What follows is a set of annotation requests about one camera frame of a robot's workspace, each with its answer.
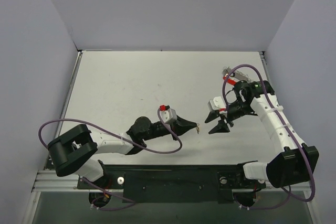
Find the white table surface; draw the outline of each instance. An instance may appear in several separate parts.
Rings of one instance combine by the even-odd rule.
[[[181,136],[183,148],[175,154],[146,151],[132,156],[98,154],[105,164],[237,164],[271,161],[273,143],[256,116],[236,120],[230,133],[208,135],[217,120],[204,124],[209,99],[221,95],[222,70],[248,63],[266,79],[258,52],[118,52],[84,51],[66,118],[86,120],[115,133],[125,132],[140,116],[158,121],[159,105],[200,124],[201,131]],[[241,72],[257,80],[251,69]],[[229,101],[234,100],[233,92]],[[65,122],[62,133],[76,123]],[[148,148],[174,150],[178,142],[164,136],[146,142]]]

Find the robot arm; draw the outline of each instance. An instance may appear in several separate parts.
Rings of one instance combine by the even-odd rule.
[[[220,118],[220,120],[209,134],[230,132],[229,126],[234,126],[233,120],[244,115],[257,115],[275,146],[277,156],[270,163],[249,162],[243,164],[245,177],[269,181],[276,188],[306,182],[309,180],[309,174],[305,163],[293,139],[285,130],[285,126],[289,127],[302,146],[312,171],[315,169],[319,153],[315,146],[308,147],[294,131],[283,113],[283,106],[277,102],[273,88],[267,81],[264,81],[264,84],[274,108],[269,106],[260,82],[239,81],[234,84],[236,101],[231,103],[228,108],[225,107],[222,97],[211,99],[208,103],[210,113],[205,123],[216,118]],[[275,111],[280,113],[285,125],[282,124]]]
[[[177,136],[183,135],[197,124],[179,117],[169,106],[160,107],[164,123],[169,124]],[[145,141],[170,134],[161,121],[152,123],[147,117],[138,118],[130,129],[119,137],[102,132],[91,132],[85,124],[79,124],[48,144],[50,157],[59,177],[78,174],[103,186],[108,179],[101,161],[92,155],[119,153],[133,155],[146,148]]]

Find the black mounting plate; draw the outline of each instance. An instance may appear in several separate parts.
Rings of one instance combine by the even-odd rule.
[[[232,189],[264,189],[265,183],[244,179],[241,165],[105,165],[110,189],[137,203],[234,201]],[[117,183],[118,177],[124,184]],[[78,180],[78,189],[92,189]]]

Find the cable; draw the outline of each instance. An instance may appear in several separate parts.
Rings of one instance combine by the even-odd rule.
[[[268,104],[271,106],[271,108],[274,109],[275,107],[274,107],[274,105],[272,104],[271,100],[270,100],[269,97],[268,97],[268,94],[267,94],[267,91],[266,91],[266,87],[265,87],[265,84],[264,84],[264,82],[263,82],[263,80],[262,80],[262,77],[261,77],[260,72],[259,72],[258,69],[256,69],[254,66],[249,65],[249,64],[242,64],[242,65],[239,65],[239,66],[233,68],[233,69],[231,70],[231,72],[226,76],[226,78],[225,78],[225,80],[224,80],[224,83],[223,83],[223,88],[222,88],[222,91],[223,91],[223,98],[224,98],[226,107],[228,108],[228,105],[229,105],[229,103],[228,103],[228,101],[227,101],[227,99],[226,99],[226,97],[225,97],[225,86],[226,86],[227,80],[229,79],[230,75],[231,75],[234,71],[236,71],[237,69],[242,68],[242,67],[252,68],[252,69],[255,71],[255,73],[258,75],[258,78],[259,78],[259,80],[260,80],[260,84],[261,84],[262,90],[263,90],[263,92],[264,92],[265,98],[266,98]],[[295,199],[297,199],[297,200],[304,201],[304,202],[310,202],[310,201],[312,201],[312,200],[314,199],[315,192],[316,192],[316,187],[315,187],[315,180],[314,180],[313,172],[312,172],[312,170],[311,170],[311,167],[310,167],[308,158],[307,158],[306,154],[304,153],[304,150],[303,150],[302,147],[300,146],[298,140],[296,139],[296,137],[295,137],[294,134],[292,133],[292,131],[289,129],[288,126],[286,126],[286,122],[285,122],[284,119],[282,118],[282,116],[281,116],[281,114],[279,113],[279,111],[274,110],[274,112],[275,112],[276,115],[279,117],[281,123],[284,125],[286,131],[287,131],[288,134],[291,136],[291,138],[293,139],[295,145],[297,146],[297,148],[298,148],[300,154],[302,155],[302,158],[303,158],[304,163],[305,163],[305,165],[306,165],[306,167],[307,167],[307,171],[308,171],[309,178],[310,178],[311,195],[309,196],[308,199],[305,199],[305,198],[301,198],[301,197],[299,197],[299,196],[297,196],[297,195],[292,194],[290,191],[286,190],[286,189],[283,188],[283,187],[282,187],[281,189],[284,190],[286,193],[288,193],[290,196],[292,196],[293,198],[295,198]]]
[[[98,200],[98,199],[102,199],[104,198],[104,196],[101,196],[101,197],[98,197],[96,199],[94,199],[91,203],[91,206],[94,206],[95,202]],[[135,203],[131,203],[131,204],[128,204],[127,206],[123,206],[123,207],[114,207],[114,208],[102,208],[102,207],[96,207],[97,210],[100,210],[100,211],[119,211],[119,210],[123,210],[123,209],[127,209],[127,208],[130,208],[130,207],[133,207],[135,205]]]
[[[47,146],[47,144],[44,142],[44,140],[42,139],[42,129],[43,129],[46,125],[48,125],[48,124],[50,124],[50,123],[56,123],[56,122],[76,122],[76,123],[83,123],[83,124],[90,125],[90,126],[96,128],[96,129],[98,129],[98,130],[100,130],[100,131],[102,131],[102,132],[105,132],[105,133],[107,133],[107,134],[109,134],[109,135],[112,135],[112,136],[114,136],[114,137],[116,137],[116,138],[122,139],[122,140],[124,140],[125,142],[128,142],[128,143],[130,143],[130,144],[132,144],[132,145],[135,145],[135,146],[137,146],[137,147],[139,147],[139,148],[141,148],[141,149],[143,149],[143,150],[146,150],[146,151],[148,151],[148,152],[157,153],[157,154],[172,154],[172,153],[178,152],[180,149],[182,149],[182,141],[181,141],[180,138],[175,134],[175,132],[173,132],[173,131],[170,129],[170,127],[169,127],[167,124],[165,124],[165,123],[163,122],[163,120],[162,120],[162,118],[161,118],[161,116],[160,116],[160,109],[158,109],[158,117],[159,117],[161,123],[163,124],[163,126],[164,126],[164,127],[169,131],[169,133],[172,134],[172,135],[177,139],[177,141],[180,143],[179,148],[177,148],[177,149],[175,149],[175,150],[173,150],[173,151],[168,151],[168,152],[161,152],[161,151],[155,151],[155,150],[152,150],[152,149],[148,149],[148,148],[146,148],[146,147],[144,147],[144,146],[142,146],[142,145],[140,145],[140,144],[137,144],[137,143],[133,142],[132,140],[128,140],[128,139],[126,139],[126,138],[124,138],[124,137],[121,137],[121,136],[119,136],[119,135],[117,135],[117,134],[115,134],[115,133],[113,133],[113,132],[110,132],[110,131],[108,131],[108,130],[105,130],[105,129],[103,129],[102,127],[99,127],[99,126],[97,126],[97,125],[95,125],[95,124],[93,124],[93,123],[90,123],[90,122],[87,122],[87,121],[83,121],[83,120],[79,120],[79,119],[55,119],[55,120],[51,120],[51,121],[45,122],[44,124],[41,125],[40,129],[38,130],[38,138],[39,138],[40,142],[42,143],[42,145],[47,149],[48,146]]]
[[[288,186],[288,189],[289,189],[289,192],[291,193],[292,188],[291,188],[290,186]],[[236,201],[238,204],[240,204],[243,208],[248,209],[248,210],[273,210],[273,209],[282,207],[284,204],[286,204],[286,203],[289,201],[289,199],[290,199],[290,196],[291,196],[290,193],[287,195],[286,199],[285,199],[283,202],[280,202],[279,204],[276,204],[275,206],[272,206],[272,207],[250,207],[250,208],[248,208],[248,207],[245,207],[245,206],[243,206],[242,204],[240,204],[240,203],[238,202],[236,196],[234,196],[234,198],[235,198],[235,201]]]
[[[112,135],[112,136],[114,136],[114,137],[117,137],[117,138],[119,138],[119,139],[122,139],[122,140],[124,140],[124,141],[126,141],[126,142],[128,142],[128,143],[130,143],[130,144],[132,144],[132,145],[135,145],[135,146],[137,146],[137,147],[139,147],[139,148],[141,148],[141,149],[144,149],[144,150],[146,150],[146,151],[148,151],[148,152],[153,152],[153,153],[158,153],[158,154],[172,154],[172,153],[178,152],[178,151],[182,148],[182,141],[181,141],[180,138],[175,134],[175,132],[173,132],[173,131],[170,129],[170,127],[169,127],[167,124],[165,124],[165,123],[163,122],[163,119],[162,119],[161,116],[160,116],[160,109],[158,109],[158,117],[159,117],[160,122],[163,124],[163,126],[164,126],[164,127],[165,127],[165,128],[166,128],[166,129],[167,129],[167,130],[168,130],[168,131],[169,131],[169,132],[170,132],[170,133],[171,133],[171,134],[178,140],[178,142],[180,143],[179,148],[177,148],[176,150],[168,151],[168,152],[161,152],[161,151],[151,150],[151,149],[148,149],[148,148],[146,148],[146,147],[143,147],[143,146],[141,146],[140,144],[137,144],[137,143],[135,143],[135,142],[133,142],[133,141],[131,141],[131,140],[128,140],[128,139],[123,138],[123,137],[121,137],[121,136],[119,136],[119,135],[116,135],[116,134],[113,133],[113,132],[110,132],[110,131],[108,131],[108,130],[105,130],[105,129],[103,129],[102,127],[99,127],[99,126],[97,126],[97,125],[95,125],[95,124],[93,124],[93,123],[90,123],[90,122],[87,122],[87,121],[83,121],[83,120],[78,120],[78,119],[55,119],[55,120],[51,120],[51,121],[45,122],[44,124],[41,125],[41,127],[40,127],[39,130],[38,130],[38,138],[39,138],[40,142],[42,143],[42,145],[43,145],[46,149],[48,149],[48,145],[44,142],[44,140],[43,140],[43,138],[42,138],[42,129],[43,129],[45,126],[47,126],[47,125],[50,124],[50,123],[55,123],[55,122],[77,122],[77,123],[83,123],[83,124],[90,125],[90,126],[96,128],[96,129],[98,129],[98,130],[101,130],[102,132],[105,132],[105,133],[110,134],[110,135]],[[134,202],[133,200],[131,200],[131,199],[127,199],[127,198],[124,198],[124,197],[122,197],[122,196],[119,196],[119,195],[110,193],[109,191],[107,191],[107,190],[105,190],[105,189],[103,189],[103,188],[101,188],[101,187],[99,187],[99,186],[96,186],[94,183],[92,183],[91,181],[89,181],[88,179],[86,179],[86,178],[84,178],[84,177],[82,177],[81,179],[82,179],[83,181],[85,181],[87,184],[89,184],[90,186],[92,186],[92,187],[94,187],[94,188],[96,188],[96,189],[102,191],[102,192],[105,193],[105,194],[108,194],[108,195],[110,195],[110,196],[113,196],[113,197],[116,197],[116,198],[119,198],[119,199],[123,199],[123,200],[128,201],[128,202],[131,202],[131,204],[129,204],[129,205],[127,205],[127,206],[124,206],[124,207],[118,207],[118,208],[97,208],[98,210],[102,210],[102,211],[118,211],[118,210],[126,209],[126,208],[129,208],[129,207],[132,207],[132,206],[135,205],[135,202]]]
[[[129,208],[129,207],[133,207],[135,205],[135,201],[133,201],[131,199],[124,198],[124,197],[119,196],[117,194],[113,194],[113,193],[111,193],[111,192],[109,192],[109,191],[107,191],[107,190],[105,190],[105,189],[103,189],[103,188],[101,188],[99,186],[96,186],[94,183],[92,183],[91,181],[89,181],[87,178],[82,177],[80,179],[82,179],[84,182],[86,182],[90,186],[94,187],[95,189],[98,189],[98,190],[102,191],[105,194],[108,194],[108,195],[113,196],[115,198],[119,198],[119,199],[122,199],[122,200],[130,202],[130,204],[128,204],[127,206],[115,207],[115,208],[97,208],[98,210],[102,210],[102,211],[118,211],[118,210],[126,209],[126,208]],[[98,198],[94,199],[92,201],[92,204],[94,204],[99,198],[101,198],[101,197],[98,197]]]

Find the white enclosure wall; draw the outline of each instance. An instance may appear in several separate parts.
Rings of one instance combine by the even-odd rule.
[[[52,0],[79,49],[265,50],[294,0]]]
[[[0,0],[0,31],[0,223],[20,223],[77,51],[51,0]]]
[[[295,0],[266,60],[280,102],[300,136],[320,152],[322,223],[335,223],[336,0]]]

